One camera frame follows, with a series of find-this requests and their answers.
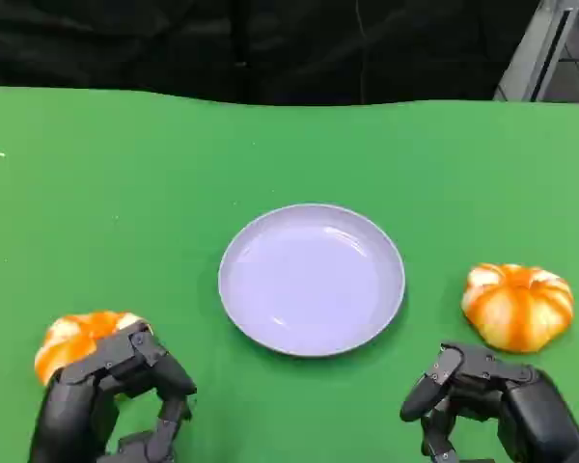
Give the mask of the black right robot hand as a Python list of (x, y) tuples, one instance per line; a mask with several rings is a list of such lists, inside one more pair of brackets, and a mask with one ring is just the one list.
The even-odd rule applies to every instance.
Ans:
[(461, 462), (451, 441), (459, 417), (497, 421), (513, 462), (566, 462), (579, 450), (579, 424), (545, 371), (500, 360), (486, 347), (443, 341), (400, 418), (420, 422), (421, 452), (430, 461)]

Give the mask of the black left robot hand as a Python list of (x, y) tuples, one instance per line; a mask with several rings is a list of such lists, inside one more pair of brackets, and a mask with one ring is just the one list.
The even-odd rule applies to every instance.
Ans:
[[(154, 390), (161, 408), (153, 430), (120, 439), (106, 450), (116, 425), (117, 395)], [(187, 403), (197, 391), (179, 361), (151, 328), (138, 322), (101, 340), (96, 351), (52, 375), (32, 437), (31, 462), (172, 462)]]

